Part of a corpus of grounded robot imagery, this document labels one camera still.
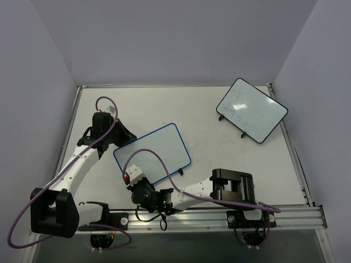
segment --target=black frame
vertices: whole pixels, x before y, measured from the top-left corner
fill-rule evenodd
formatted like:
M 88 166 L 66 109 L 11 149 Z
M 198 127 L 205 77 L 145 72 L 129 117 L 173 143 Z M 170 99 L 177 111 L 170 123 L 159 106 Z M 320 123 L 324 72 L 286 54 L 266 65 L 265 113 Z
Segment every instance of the black frame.
M 237 82 L 238 79 L 241 79 L 242 81 L 246 82 L 248 85 L 250 85 L 251 87 L 253 87 L 254 89 L 257 89 L 259 92 L 261 92 L 263 95 L 267 96 L 268 98 L 272 99 L 273 101 L 275 101 L 276 103 L 278 103 L 280 106 L 282 106 L 283 108 L 286 109 L 286 114 L 282 117 L 282 119 L 280 119 L 280 121 L 277 122 L 276 126 L 274 126 L 274 128 L 270 131 L 270 133 L 266 136 L 266 138 L 263 139 L 263 141 L 259 142 L 256 141 L 253 137 L 251 137 L 250 135 L 248 135 L 246 133 L 246 131 L 240 129 L 238 126 L 236 126 L 233 122 L 231 122 L 229 119 L 227 119 L 223 114 L 218 112 L 218 106 L 222 103 L 222 101 L 224 100 L 225 96 L 228 94 L 228 92 L 230 92 L 230 90 L 232 89 L 232 87 L 234 86 L 234 84 Z M 285 107 L 284 105 L 282 105 L 281 103 L 277 102 L 275 99 L 273 99 L 272 97 L 268 96 L 266 93 L 260 91 L 258 88 L 256 88 L 254 85 L 250 84 L 249 82 L 247 82 L 246 80 L 244 80 L 243 78 L 237 78 L 235 80 L 235 82 L 231 85 L 231 87 L 229 88 L 229 90 L 227 91 L 227 93 L 225 93 L 225 95 L 223 96 L 223 98 L 220 100 L 219 104 L 216 107 L 216 112 L 218 114 L 220 114 L 221 116 L 223 116 L 223 118 L 225 118 L 228 122 L 230 122 L 232 125 L 236 126 L 239 130 L 241 130 L 242 132 L 246 133 L 245 135 L 247 135 L 248 137 L 250 137 L 252 140 L 254 140 L 255 142 L 257 142 L 258 144 L 262 144 L 264 143 L 264 141 L 268 138 L 268 136 L 273 132 L 273 130 L 279 125 L 279 123 L 285 118 L 285 116 L 288 114 L 289 110 L 287 107 Z

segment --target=black-framed whiteboard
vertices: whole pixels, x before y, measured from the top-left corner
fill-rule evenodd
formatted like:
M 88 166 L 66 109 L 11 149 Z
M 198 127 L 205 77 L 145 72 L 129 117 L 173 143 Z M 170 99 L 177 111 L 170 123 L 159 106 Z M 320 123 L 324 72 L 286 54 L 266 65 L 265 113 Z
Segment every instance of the black-framed whiteboard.
M 216 111 L 259 144 L 288 113 L 285 106 L 242 78 L 230 87 Z

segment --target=whiteboard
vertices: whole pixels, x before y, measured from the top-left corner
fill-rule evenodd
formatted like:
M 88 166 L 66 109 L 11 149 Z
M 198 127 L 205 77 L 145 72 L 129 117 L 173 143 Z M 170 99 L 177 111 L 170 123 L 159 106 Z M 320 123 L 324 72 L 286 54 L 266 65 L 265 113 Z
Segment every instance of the whiteboard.
M 288 109 L 238 78 L 216 111 L 261 144 L 287 115 Z
M 241 139 L 241 131 L 230 122 L 218 122 L 214 110 L 229 87 L 141 87 L 83 88 L 67 145 L 64 163 L 72 156 L 77 141 L 92 125 L 95 101 L 100 96 L 112 98 L 118 106 L 123 125 L 138 138 L 168 123 L 176 123 L 191 156 L 191 165 L 183 176 L 172 176 L 178 187 L 203 181 L 212 170 L 224 168 L 252 174 L 255 197 L 272 205 L 305 204 L 280 128 L 274 129 L 264 144 Z M 267 87 L 260 87 L 268 94 Z M 107 100 L 99 102 L 108 108 Z M 79 186 L 75 202 L 98 201 L 110 209 L 135 209 L 131 192 L 126 189 L 111 145 L 90 169 Z M 169 180 L 155 185 L 157 190 L 172 187 Z M 212 203 L 202 207 L 216 206 Z
M 128 158 L 139 149 L 156 152 L 165 163 L 170 174 L 176 173 L 191 164 L 191 158 L 175 123 L 170 123 L 154 130 L 132 143 L 115 149 L 114 156 L 120 170 L 123 171 Z M 128 166 L 138 166 L 148 180 L 155 184 L 167 177 L 160 161 L 150 152 L 140 152 L 133 157 Z

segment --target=gray floor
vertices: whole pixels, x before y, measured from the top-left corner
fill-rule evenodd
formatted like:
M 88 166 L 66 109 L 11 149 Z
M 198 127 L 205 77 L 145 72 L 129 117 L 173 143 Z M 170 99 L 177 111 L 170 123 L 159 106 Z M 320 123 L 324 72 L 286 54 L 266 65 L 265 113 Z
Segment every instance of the gray floor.
M 238 244 L 233 232 L 132 235 L 132 244 L 102 254 L 86 236 L 53 237 L 40 244 L 34 262 L 324 262 L 315 231 L 275 231 L 260 250 Z M 117 242 L 126 238 L 117 236 Z

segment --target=white table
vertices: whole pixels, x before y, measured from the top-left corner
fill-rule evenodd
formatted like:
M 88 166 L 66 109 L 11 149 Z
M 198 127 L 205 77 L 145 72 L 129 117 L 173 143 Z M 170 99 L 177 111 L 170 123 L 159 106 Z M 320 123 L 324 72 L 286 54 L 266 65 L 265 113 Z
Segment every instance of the white table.
M 112 98 L 118 117 L 137 137 L 174 122 L 184 139 L 192 164 L 184 175 L 173 176 L 179 186 L 191 185 L 211 175 L 212 169 L 224 168 L 253 175 L 259 201 L 274 205 L 305 204 L 288 148 L 280 126 L 263 144 L 249 137 L 226 120 L 218 121 L 216 106 L 229 87 L 163 88 L 85 88 L 82 90 L 64 163 L 72 155 L 77 141 L 92 124 L 95 101 Z M 259 87 L 268 94 L 267 87 Z M 99 107 L 110 106 L 107 100 Z M 112 155 L 112 145 L 81 183 L 76 202 L 100 201 L 111 209 L 135 209 L 131 193 L 125 188 L 121 171 Z M 156 189 L 169 188 L 166 179 Z

